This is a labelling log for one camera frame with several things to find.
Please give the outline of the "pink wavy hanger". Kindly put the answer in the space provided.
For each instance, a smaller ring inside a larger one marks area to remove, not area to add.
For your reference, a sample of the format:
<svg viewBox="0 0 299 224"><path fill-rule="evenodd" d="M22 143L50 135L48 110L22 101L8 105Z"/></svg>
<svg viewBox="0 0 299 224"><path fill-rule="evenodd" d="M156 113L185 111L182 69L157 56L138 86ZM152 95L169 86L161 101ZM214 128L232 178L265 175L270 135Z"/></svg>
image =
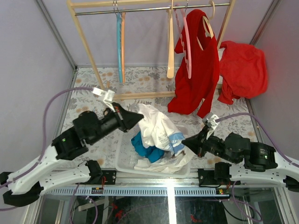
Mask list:
<svg viewBox="0 0 299 224"><path fill-rule="evenodd" d="M175 18L176 18L176 22L177 22L178 31L180 33L179 39L180 39L181 46L182 46L183 53L184 53L184 61L186 63L187 75L188 75L188 78L191 79L191 77L192 77L191 43L190 43L189 29L188 29L188 24L187 24L187 20L186 20L186 14L185 14L187 6L188 6L188 1L187 1L187 5L186 5L185 9L183 9L183 8L179 9L182 19L183 19L183 26L181 26L179 23L177 9L174 9L174 12L175 12Z"/></svg>

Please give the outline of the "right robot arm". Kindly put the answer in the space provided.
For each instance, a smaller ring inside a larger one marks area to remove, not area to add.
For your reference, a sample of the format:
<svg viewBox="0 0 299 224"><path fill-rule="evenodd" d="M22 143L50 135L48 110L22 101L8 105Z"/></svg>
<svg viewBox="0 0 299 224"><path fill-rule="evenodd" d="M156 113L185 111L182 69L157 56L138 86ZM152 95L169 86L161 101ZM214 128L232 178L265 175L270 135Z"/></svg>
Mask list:
<svg viewBox="0 0 299 224"><path fill-rule="evenodd" d="M299 190L299 169L269 145L252 142L236 133L223 140L208 136L206 129L183 140L182 144L199 158L210 153L221 159L213 170L198 170L200 185L264 182L282 185L292 192Z"/></svg>

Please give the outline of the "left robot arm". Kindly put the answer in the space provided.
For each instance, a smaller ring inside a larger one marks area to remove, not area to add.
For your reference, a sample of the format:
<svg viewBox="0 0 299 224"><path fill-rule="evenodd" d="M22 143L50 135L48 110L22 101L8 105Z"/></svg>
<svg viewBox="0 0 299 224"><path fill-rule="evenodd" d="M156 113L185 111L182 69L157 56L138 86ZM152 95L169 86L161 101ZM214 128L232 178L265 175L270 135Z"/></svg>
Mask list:
<svg viewBox="0 0 299 224"><path fill-rule="evenodd" d="M132 129L144 116L130 112L113 103L99 119L92 111L85 111L73 120L73 126L62 132L49 145L44 155L15 172L0 174L0 183L7 187L3 194L6 205L23 207L35 202L41 195L70 184L97 184L102 180L102 170L95 160L87 160L71 170L52 171L88 152L91 146L119 129L124 133Z"/></svg>

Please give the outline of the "white t shirt blue print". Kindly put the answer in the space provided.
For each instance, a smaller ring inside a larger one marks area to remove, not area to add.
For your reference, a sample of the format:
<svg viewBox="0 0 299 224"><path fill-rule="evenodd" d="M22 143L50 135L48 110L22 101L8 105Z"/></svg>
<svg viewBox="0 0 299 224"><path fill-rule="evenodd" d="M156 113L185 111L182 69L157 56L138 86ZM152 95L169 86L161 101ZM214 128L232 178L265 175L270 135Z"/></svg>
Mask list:
<svg viewBox="0 0 299 224"><path fill-rule="evenodd" d="M185 161L179 161L179 164L192 160L195 153L182 144L185 140L183 133L165 114L152 105L145 104L138 105L138 113L144 115L138 126L145 147L156 146L164 150L164 153L169 153L172 159L182 155Z"/></svg>

